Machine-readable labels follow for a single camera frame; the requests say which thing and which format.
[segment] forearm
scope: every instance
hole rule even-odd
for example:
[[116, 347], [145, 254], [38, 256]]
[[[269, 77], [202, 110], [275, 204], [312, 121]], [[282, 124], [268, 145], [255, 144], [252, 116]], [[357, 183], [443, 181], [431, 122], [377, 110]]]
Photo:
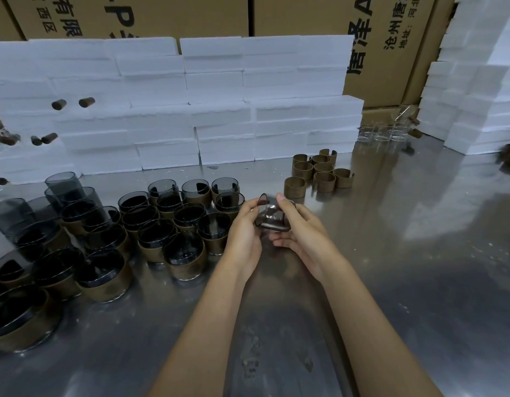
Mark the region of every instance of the forearm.
[[325, 265], [323, 286], [362, 397], [442, 396], [393, 329], [350, 263]]
[[148, 397], [222, 396], [245, 282], [220, 261]]

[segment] metal table surface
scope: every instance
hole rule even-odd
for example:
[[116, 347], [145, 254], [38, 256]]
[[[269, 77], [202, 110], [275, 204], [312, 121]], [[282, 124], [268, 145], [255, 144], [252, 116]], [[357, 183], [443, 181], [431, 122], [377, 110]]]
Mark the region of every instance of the metal table surface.
[[[351, 189], [309, 189], [314, 211], [384, 313], [448, 397], [510, 396], [510, 175], [494, 155], [465, 157], [430, 137], [415, 154], [357, 144], [338, 156]], [[82, 177], [105, 204], [153, 180], [239, 180], [246, 198], [282, 190], [291, 159]], [[8, 187], [30, 199], [43, 184]], [[0, 255], [10, 246], [0, 236]], [[0, 353], [0, 397], [141, 396], [152, 384], [212, 271], [186, 283], [142, 261], [120, 300], [66, 303], [53, 336], [23, 354]], [[356, 393], [319, 285], [291, 251], [263, 240], [231, 348], [225, 394]]]

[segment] hand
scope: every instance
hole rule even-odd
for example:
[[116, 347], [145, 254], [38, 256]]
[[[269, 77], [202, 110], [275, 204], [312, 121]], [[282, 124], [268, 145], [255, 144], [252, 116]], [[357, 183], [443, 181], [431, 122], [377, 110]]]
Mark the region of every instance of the hand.
[[260, 231], [253, 224], [258, 215], [257, 201], [258, 198], [255, 198], [242, 204], [229, 229], [225, 251], [220, 260], [235, 265], [244, 281], [253, 274], [262, 252]]
[[323, 283], [325, 266], [339, 255], [321, 221], [304, 205], [296, 207], [283, 194], [277, 194], [279, 207], [291, 225], [291, 231], [269, 235], [275, 246], [290, 248], [297, 253], [310, 273]]

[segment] left hand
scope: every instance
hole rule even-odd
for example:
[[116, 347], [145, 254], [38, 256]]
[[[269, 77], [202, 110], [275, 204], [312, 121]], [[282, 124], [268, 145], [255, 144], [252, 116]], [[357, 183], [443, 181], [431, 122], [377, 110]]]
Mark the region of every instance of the left hand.
[[243, 281], [247, 281], [253, 274], [262, 252], [260, 231], [253, 224], [258, 215], [257, 201], [258, 198], [255, 198], [242, 204], [229, 229], [225, 251], [220, 260], [238, 269]]

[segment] stack of foam blocks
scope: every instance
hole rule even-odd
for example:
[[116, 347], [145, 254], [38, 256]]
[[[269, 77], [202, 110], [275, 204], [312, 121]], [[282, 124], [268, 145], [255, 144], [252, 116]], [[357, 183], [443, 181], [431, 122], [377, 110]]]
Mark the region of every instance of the stack of foam blocks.
[[419, 129], [463, 154], [510, 143], [510, 0], [457, 0], [422, 92]]
[[[363, 107], [342, 96], [352, 42], [180, 39], [181, 54], [171, 37], [0, 42], [0, 119], [22, 139], [0, 148], [0, 176], [27, 183], [60, 171], [350, 152]], [[52, 132], [51, 144], [30, 143]]]

